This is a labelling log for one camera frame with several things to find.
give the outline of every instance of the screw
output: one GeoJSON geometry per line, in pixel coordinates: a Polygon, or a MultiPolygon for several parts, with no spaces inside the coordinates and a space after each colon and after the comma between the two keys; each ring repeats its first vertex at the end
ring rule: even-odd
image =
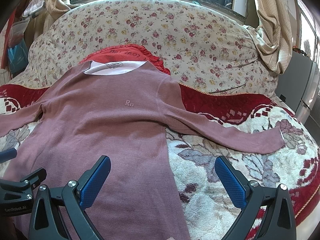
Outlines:
{"type": "Polygon", "coordinates": [[[280,184],[280,188],[282,189],[282,190],[287,190],[287,185],[285,185],[285,184],[280,184]]]}
{"type": "Polygon", "coordinates": [[[259,183],[257,181],[255,181],[255,180],[250,180],[250,185],[252,187],[257,187],[257,186],[259,186],[259,183]]]}
{"type": "Polygon", "coordinates": [[[40,191],[44,191],[46,188],[47,188],[46,185],[41,185],[40,188],[39,188],[39,190],[40,190],[40,191]]]}
{"type": "Polygon", "coordinates": [[[68,186],[69,186],[69,187],[74,187],[76,184],[77,184],[77,182],[76,182],[75,180],[70,180],[70,181],[68,182],[68,186]]]}

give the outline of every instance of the bed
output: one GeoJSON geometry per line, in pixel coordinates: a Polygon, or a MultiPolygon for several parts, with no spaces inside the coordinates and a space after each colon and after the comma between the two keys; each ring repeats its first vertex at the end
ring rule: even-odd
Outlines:
{"type": "MultiPolygon", "coordinates": [[[[0,87],[0,114],[30,105],[87,55],[130,43],[160,57],[171,76],[186,88],[225,102],[218,111],[192,93],[185,96],[213,122],[246,132],[279,126],[284,135],[286,147],[262,156],[167,129],[169,161],[191,239],[221,239],[239,213],[214,171],[216,157],[224,155],[247,179],[267,187],[288,186],[297,239],[307,240],[320,220],[319,147],[299,120],[269,99],[274,96],[277,75],[260,60],[248,32],[213,10],[178,0],[99,0],[73,9],[34,41],[26,70],[0,87]],[[252,104],[236,105],[228,94],[246,96],[252,104]]],[[[18,148],[35,125],[0,138],[0,150],[18,148]]],[[[0,176],[7,164],[0,166],[0,176]]],[[[248,239],[254,237],[263,212],[248,239]]]]}

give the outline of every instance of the red ruffled fabric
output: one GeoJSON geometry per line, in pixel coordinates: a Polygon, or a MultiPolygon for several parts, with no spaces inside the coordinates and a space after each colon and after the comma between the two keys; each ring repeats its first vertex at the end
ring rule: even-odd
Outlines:
{"type": "Polygon", "coordinates": [[[137,44],[126,44],[107,47],[98,50],[80,61],[83,63],[93,60],[99,63],[118,61],[150,61],[158,70],[170,75],[170,70],[163,66],[163,61],[159,57],[151,54],[144,46],[137,44]]]}

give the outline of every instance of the curtain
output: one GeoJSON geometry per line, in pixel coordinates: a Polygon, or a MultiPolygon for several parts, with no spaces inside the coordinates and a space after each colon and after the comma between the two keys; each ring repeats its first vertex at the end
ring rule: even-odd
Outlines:
{"type": "Polygon", "coordinates": [[[10,81],[10,72],[8,69],[0,69],[0,86],[10,81]]]}
{"type": "Polygon", "coordinates": [[[292,31],[284,0],[255,0],[260,25],[244,26],[262,60],[277,74],[283,74],[292,56],[292,31]]]}
{"type": "Polygon", "coordinates": [[[11,13],[7,23],[0,33],[0,69],[5,69],[9,65],[8,61],[8,36],[12,24],[15,22],[16,10],[11,13]]]}
{"type": "Polygon", "coordinates": [[[45,0],[45,4],[47,11],[32,19],[25,32],[25,41],[28,47],[38,36],[49,30],[59,17],[79,6],[70,4],[70,0],[45,0]]]}

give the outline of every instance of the long-sleeve shirt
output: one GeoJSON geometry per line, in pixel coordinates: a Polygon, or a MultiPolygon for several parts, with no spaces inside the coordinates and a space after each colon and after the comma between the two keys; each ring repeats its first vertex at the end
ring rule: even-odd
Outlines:
{"type": "MultiPolygon", "coordinates": [[[[86,210],[105,239],[190,239],[169,166],[167,126],[248,153],[284,146],[278,127],[249,134],[186,111],[179,84],[150,62],[109,75],[88,74],[91,64],[68,70],[31,106],[0,115],[0,136],[43,114],[11,160],[4,175],[9,180],[43,167],[44,183],[61,187],[109,156],[111,172],[86,210]]],[[[25,235],[28,224],[28,215],[16,219],[25,235]]]]}

